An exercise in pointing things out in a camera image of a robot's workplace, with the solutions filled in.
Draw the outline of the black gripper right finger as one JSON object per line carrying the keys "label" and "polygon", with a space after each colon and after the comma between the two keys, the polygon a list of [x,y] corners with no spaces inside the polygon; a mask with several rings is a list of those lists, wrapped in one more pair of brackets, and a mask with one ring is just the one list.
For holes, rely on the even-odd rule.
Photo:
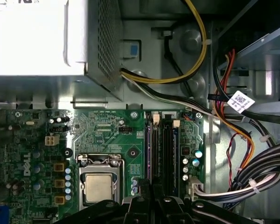
{"label": "black gripper right finger", "polygon": [[247,218],[207,201],[185,201],[164,193],[160,180],[153,181],[156,216],[162,224],[246,224]]}

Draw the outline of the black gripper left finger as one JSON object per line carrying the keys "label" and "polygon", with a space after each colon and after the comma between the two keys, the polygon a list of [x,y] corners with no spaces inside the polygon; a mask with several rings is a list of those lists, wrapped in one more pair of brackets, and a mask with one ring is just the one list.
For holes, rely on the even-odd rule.
{"label": "black gripper left finger", "polygon": [[121,204],[103,200],[77,213],[78,224],[149,224],[151,186],[148,179],[139,180],[139,195],[126,197]]}

